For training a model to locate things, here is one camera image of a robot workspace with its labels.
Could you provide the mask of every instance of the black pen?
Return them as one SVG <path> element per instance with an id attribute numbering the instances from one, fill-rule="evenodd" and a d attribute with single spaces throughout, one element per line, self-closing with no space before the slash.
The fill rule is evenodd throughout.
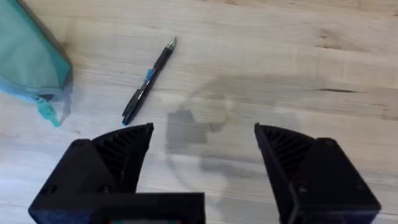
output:
<path id="1" fill-rule="evenodd" d="M 174 37 L 169 44 L 163 49 L 163 52 L 157 59 L 154 67 L 147 74 L 147 77 L 144 81 L 144 84 L 141 86 L 140 89 L 136 90 L 135 94 L 131 97 L 129 103 L 127 104 L 126 108 L 123 112 L 123 124 L 128 125 L 134 117 L 137 115 L 138 111 L 140 110 L 141 106 L 144 104 L 145 99 L 147 98 L 150 90 L 154 86 L 156 78 L 159 76 L 159 73 L 164 68 L 164 65 L 170 58 L 171 54 L 174 51 L 175 44 L 177 43 L 177 38 Z"/>

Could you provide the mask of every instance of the pen tip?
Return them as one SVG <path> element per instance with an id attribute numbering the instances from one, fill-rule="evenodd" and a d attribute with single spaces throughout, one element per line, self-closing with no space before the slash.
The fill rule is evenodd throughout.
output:
<path id="1" fill-rule="evenodd" d="M 177 43 L 177 37 L 174 37 L 170 43 L 167 45 L 167 48 L 170 50 L 174 50 L 175 44 Z"/>

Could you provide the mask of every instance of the black 3d-printed part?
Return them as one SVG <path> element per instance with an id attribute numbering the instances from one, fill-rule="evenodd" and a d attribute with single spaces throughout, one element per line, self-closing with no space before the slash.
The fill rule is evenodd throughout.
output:
<path id="1" fill-rule="evenodd" d="M 379 202 L 338 143 L 256 124 L 281 224 L 368 224 Z"/>
<path id="2" fill-rule="evenodd" d="M 137 194 L 153 124 L 72 142 L 29 207 L 38 224 L 205 223 L 203 193 Z"/>

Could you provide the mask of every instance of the wooden table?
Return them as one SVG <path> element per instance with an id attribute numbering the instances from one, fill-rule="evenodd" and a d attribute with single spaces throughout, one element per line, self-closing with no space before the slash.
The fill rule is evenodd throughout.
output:
<path id="1" fill-rule="evenodd" d="M 68 145 L 121 128 L 166 43 L 178 46 L 134 124 L 155 131 L 140 192 L 205 192 L 208 223 L 278 223 L 254 123 L 335 138 L 398 222 L 395 0 L 26 0 L 74 82 L 36 108 L 0 95 L 0 223 L 27 207 Z"/>

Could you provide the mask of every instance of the teal bag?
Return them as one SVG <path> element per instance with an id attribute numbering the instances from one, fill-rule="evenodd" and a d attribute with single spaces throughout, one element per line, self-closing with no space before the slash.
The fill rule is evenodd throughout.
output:
<path id="1" fill-rule="evenodd" d="M 61 93 L 69 71 L 17 0 L 0 0 L 0 90 L 35 103 L 57 127 L 55 110 L 42 96 Z"/>

